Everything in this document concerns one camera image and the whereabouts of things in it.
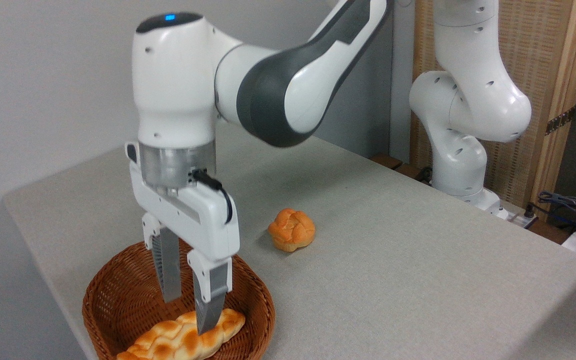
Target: brown basket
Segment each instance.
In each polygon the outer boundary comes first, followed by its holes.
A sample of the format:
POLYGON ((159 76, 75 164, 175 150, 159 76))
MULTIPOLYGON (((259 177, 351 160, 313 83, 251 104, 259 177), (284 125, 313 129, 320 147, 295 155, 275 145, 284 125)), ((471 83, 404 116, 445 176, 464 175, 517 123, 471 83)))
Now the brown basket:
MULTIPOLYGON (((192 270, 186 261, 190 249, 179 240, 182 295, 170 303, 163 301, 153 256, 143 243, 115 255, 94 276, 82 314, 100 360, 115 360, 158 322, 195 310, 192 270)), ((224 307, 244 314, 246 323, 211 359, 261 359, 275 327, 275 306, 266 285, 237 255, 232 258, 232 291, 224 307)))

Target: woven panel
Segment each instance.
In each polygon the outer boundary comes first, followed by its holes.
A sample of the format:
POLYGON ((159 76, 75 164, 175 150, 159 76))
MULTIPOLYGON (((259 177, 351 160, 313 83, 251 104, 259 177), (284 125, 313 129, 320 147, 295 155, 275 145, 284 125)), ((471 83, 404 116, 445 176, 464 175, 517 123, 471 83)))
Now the woven panel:
MULTIPOLYGON (((115 360, 143 333, 162 321, 195 310, 192 269, 186 260, 190 246, 179 241, 182 296, 164 303, 153 256, 143 243, 115 255, 87 287, 82 315, 100 360, 115 360)), ((258 360, 270 344, 275 327, 275 307, 270 292, 250 267, 232 258, 232 291, 225 308, 246 317, 241 330, 210 359, 258 360)))
MULTIPOLYGON (((435 59, 432 0, 415 4, 414 78, 441 70, 435 59)), ((499 4, 501 57, 510 78, 530 98, 532 119, 516 141, 482 141, 488 157, 485 186, 519 207, 532 191, 571 7, 570 0, 501 0, 499 4)), ((415 116, 410 150, 414 166, 432 164, 430 142, 415 116)))

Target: gray table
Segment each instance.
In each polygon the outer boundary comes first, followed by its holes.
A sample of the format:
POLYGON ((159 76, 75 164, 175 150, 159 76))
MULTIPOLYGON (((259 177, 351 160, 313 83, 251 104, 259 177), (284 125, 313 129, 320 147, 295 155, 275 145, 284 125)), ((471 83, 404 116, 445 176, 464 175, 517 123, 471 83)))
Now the gray table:
MULTIPOLYGON (((576 253, 315 137, 277 149, 217 126, 218 178, 236 201, 239 255, 267 285, 266 359, 576 359, 576 253), (315 241, 272 246, 304 210, 315 241)), ((90 280, 141 241, 121 149, 5 196, 88 358, 90 280)))

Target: bread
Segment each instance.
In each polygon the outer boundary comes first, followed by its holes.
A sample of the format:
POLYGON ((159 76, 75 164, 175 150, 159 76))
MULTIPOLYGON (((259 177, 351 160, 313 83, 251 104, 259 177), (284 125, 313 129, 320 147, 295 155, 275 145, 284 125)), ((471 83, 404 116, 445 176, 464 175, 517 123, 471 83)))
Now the bread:
POLYGON ((186 312, 176 320, 155 324, 119 353, 117 360, 203 360, 210 358, 244 326, 246 318, 233 309, 221 312, 217 326, 197 334, 197 313, 186 312))
POLYGON ((268 225, 275 248, 292 253, 315 239, 315 224, 303 211, 283 209, 268 225))

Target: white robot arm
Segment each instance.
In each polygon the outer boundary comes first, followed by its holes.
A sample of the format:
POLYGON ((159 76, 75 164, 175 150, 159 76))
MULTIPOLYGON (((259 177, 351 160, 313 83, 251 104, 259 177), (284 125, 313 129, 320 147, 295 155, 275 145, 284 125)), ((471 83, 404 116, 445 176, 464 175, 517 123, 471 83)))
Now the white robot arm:
POLYGON ((484 189, 486 150, 478 139, 510 142, 531 118, 528 98, 499 54, 498 0, 435 0, 434 47, 445 71, 419 75, 410 108, 432 145, 432 186, 505 218, 484 189))
POLYGON ((211 177, 215 121, 223 116, 272 146, 304 141, 388 7, 387 0, 341 0, 307 43, 285 51, 244 44, 196 13, 153 16, 137 28, 139 132, 125 148, 133 192, 146 210, 144 241, 167 302, 181 295, 178 237, 192 247, 199 333, 219 319, 240 248, 234 200, 211 177))

